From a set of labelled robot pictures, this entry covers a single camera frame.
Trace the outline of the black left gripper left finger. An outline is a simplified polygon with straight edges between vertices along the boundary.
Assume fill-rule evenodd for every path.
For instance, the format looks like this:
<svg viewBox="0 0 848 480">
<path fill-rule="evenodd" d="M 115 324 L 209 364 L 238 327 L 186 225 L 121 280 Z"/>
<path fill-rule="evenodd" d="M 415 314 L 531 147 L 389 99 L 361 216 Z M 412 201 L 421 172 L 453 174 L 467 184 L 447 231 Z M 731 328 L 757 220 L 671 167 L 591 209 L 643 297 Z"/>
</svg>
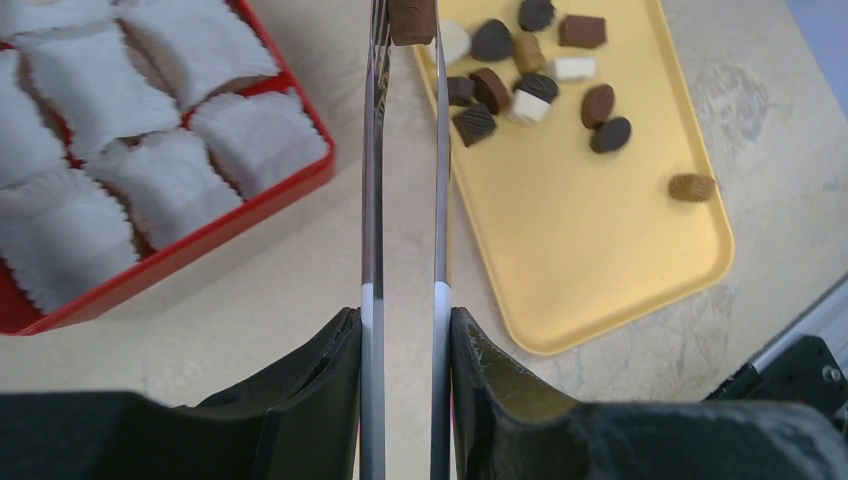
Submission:
<svg viewBox="0 0 848 480">
<path fill-rule="evenodd" d="M 280 360 L 196 406 L 129 391 L 1 397 L 5 479 L 348 479 L 362 326 L 340 310 Z"/>
</svg>

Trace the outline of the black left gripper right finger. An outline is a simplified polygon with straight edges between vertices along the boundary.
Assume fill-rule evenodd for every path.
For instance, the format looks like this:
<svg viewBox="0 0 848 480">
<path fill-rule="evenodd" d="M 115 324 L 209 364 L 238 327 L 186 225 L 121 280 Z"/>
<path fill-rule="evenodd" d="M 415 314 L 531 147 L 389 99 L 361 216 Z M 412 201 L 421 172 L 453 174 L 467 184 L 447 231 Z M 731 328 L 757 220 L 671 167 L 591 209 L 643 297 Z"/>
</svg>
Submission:
<svg viewBox="0 0 848 480">
<path fill-rule="evenodd" d="M 843 479 L 844 438 L 795 403 L 582 402 L 451 312 L 461 479 Z"/>
</svg>

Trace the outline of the metal slotted tongs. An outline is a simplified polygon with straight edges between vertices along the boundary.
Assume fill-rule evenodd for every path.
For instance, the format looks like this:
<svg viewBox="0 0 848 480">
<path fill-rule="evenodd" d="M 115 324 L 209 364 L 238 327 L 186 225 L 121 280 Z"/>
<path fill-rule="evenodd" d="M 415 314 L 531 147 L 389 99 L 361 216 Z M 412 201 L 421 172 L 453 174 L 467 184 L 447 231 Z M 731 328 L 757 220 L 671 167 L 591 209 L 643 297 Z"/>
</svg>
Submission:
<svg viewBox="0 0 848 480">
<path fill-rule="evenodd" d="M 451 178 L 447 69 L 436 2 L 436 194 L 430 476 L 450 477 L 451 379 L 449 203 Z M 388 1 L 371 4 L 367 50 L 362 155 L 362 286 L 360 466 L 363 479 L 386 476 L 384 368 L 383 133 L 390 79 Z"/>
</svg>

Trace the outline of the brown rectangular chocolate bar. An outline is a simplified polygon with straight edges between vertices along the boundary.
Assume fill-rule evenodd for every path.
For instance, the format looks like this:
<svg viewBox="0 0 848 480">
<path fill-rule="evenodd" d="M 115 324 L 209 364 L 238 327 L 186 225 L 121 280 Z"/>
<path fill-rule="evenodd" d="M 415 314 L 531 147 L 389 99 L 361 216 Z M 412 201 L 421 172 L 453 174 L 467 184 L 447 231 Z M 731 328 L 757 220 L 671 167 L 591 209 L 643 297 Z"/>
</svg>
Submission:
<svg viewBox="0 0 848 480">
<path fill-rule="evenodd" d="M 390 35 L 394 45 L 428 45 L 436 36 L 435 0 L 389 0 Z"/>
</svg>

